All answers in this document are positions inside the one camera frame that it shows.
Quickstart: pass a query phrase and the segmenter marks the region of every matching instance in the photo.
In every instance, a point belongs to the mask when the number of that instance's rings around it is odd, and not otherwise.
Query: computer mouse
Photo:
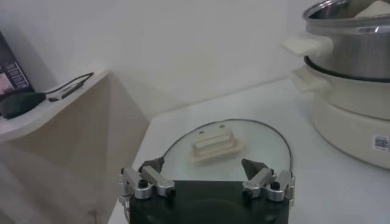
[[[0,101],[0,114],[11,119],[30,111],[45,99],[45,93],[15,93]]]

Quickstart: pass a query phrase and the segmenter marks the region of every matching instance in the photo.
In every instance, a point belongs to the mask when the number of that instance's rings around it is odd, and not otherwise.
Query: stainless steel pot
[[[306,10],[307,32],[328,38],[319,43],[320,53],[307,54],[306,63],[339,77],[390,82],[390,14],[355,17],[373,2],[328,0]]]

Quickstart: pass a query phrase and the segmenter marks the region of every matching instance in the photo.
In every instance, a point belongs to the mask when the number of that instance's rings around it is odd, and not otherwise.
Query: metal bracket
[[[295,177],[292,174],[290,171],[283,170],[273,182],[267,185],[268,200],[283,201],[287,198],[291,206],[294,204]]]
[[[261,190],[265,184],[270,183],[275,179],[272,175],[272,170],[262,168],[252,179],[243,182],[243,194],[246,199],[260,197]]]
[[[129,167],[123,170],[122,183],[118,182],[118,188],[121,189],[119,193],[134,193],[134,197],[137,199],[150,198],[152,196],[152,186],[153,185],[144,180],[139,173]]]
[[[130,197],[119,196],[119,202],[123,206],[124,216],[127,223],[130,223]]]
[[[175,182],[165,179],[151,166],[145,166],[142,168],[142,177],[156,187],[158,195],[166,198],[170,198],[175,195]]]

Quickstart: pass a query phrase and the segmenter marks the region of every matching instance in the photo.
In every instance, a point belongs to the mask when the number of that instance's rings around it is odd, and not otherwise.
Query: cable
[[[86,78],[83,79],[81,82],[82,82],[82,83],[85,83],[85,81],[87,81],[93,74],[94,74],[94,73],[91,72],[91,73],[88,73],[88,74],[85,74],[85,75],[78,76],[77,78],[72,79],[72,80],[69,81],[68,83],[66,83],[66,84],[64,84],[64,85],[62,85],[62,86],[60,86],[60,87],[58,87],[58,88],[55,89],[55,90],[46,92],[45,94],[47,95],[47,94],[50,94],[50,93],[55,93],[55,92],[57,92],[57,91],[59,91],[59,90],[65,88],[65,87],[67,87],[69,84],[73,83],[74,81],[79,80],[79,79],[84,78],[84,77],[86,77]]]

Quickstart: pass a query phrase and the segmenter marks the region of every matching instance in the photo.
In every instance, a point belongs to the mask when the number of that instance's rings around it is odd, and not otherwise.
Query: white pot handle
[[[325,93],[332,88],[332,85],[325,78],[313,74],[308,66],[302,66],[299,69],[294,70],[294,76],[292,81],[297,89],[303,93],[316,92]]]
[[[331,54],[334,44],[331,38],[302,32],[298,36],[285,40],[282,46],[298,57],[319,57]]]

